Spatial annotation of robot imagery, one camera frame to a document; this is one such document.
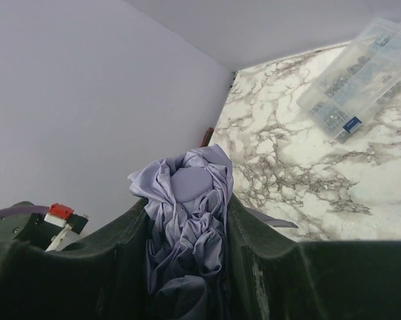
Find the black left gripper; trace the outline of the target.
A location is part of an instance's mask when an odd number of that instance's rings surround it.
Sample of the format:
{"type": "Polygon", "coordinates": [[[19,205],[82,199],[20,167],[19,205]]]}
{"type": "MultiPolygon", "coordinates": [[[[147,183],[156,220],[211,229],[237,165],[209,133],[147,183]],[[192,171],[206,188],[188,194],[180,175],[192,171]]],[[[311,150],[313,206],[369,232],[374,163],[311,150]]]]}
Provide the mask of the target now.
{"type": "Polygon", "coordinates": [[[0,209],[0,241],[18,240],[44,248],[44,207],[28,201],[0,209]]]}

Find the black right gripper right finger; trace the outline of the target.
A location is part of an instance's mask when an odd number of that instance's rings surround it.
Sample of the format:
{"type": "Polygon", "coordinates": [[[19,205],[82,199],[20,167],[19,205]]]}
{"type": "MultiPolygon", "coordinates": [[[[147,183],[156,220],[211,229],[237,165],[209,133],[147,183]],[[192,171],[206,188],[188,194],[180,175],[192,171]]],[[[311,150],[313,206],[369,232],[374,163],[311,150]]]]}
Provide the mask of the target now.
{"type": "Polygon", "coordinates": [[[401,319],[401,241],[295,242],[228,204],[233,319],[401,319]]]}

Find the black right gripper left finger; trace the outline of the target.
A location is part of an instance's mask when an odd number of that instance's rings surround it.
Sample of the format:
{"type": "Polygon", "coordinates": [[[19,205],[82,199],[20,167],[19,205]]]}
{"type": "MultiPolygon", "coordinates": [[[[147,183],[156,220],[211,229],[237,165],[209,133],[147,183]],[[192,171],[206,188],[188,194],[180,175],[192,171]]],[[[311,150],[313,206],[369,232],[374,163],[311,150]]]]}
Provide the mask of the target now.
{"type": "Polygon", "coordinates": [[[0,241],[0,319],[146,319],[146,204],[63,251],[0,241]]]}

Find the lavender folding umbrella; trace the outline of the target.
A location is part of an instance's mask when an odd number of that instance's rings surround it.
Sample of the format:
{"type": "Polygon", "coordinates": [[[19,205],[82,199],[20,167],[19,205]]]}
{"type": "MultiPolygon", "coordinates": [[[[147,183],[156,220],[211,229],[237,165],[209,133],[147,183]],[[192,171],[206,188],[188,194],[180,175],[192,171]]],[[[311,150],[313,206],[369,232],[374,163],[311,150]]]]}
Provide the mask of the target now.
{"type": "Polygon", "coordinates": [[[129,175],[147,200],[149,319],[234,319],[228,204],[232,162],[218,146],[153,161],[129,175]]]}

